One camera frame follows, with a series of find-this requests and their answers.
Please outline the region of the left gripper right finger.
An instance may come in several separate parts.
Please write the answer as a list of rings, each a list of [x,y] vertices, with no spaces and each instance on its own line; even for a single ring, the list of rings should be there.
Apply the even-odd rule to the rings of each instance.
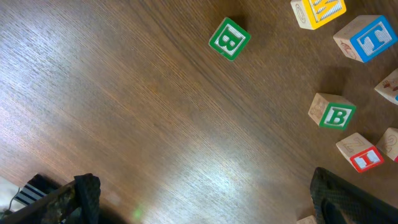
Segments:
[[[310,183],[317,223],[397,224],[397,209],[325,168]]]

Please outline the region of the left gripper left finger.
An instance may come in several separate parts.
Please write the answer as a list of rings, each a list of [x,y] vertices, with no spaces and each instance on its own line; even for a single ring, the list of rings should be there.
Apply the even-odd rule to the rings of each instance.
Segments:
[[[1,219],[1,224],[60,223],[78,208],[78,223],[97,224],[100,185],[100,179],[91,173],[77,175],[70,183]]]

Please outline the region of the green R block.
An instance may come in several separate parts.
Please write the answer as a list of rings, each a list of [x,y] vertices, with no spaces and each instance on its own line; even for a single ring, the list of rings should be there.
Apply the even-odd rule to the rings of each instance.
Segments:
[[[313,215],[297,220],[296,224],[317,224],[317,221]]]

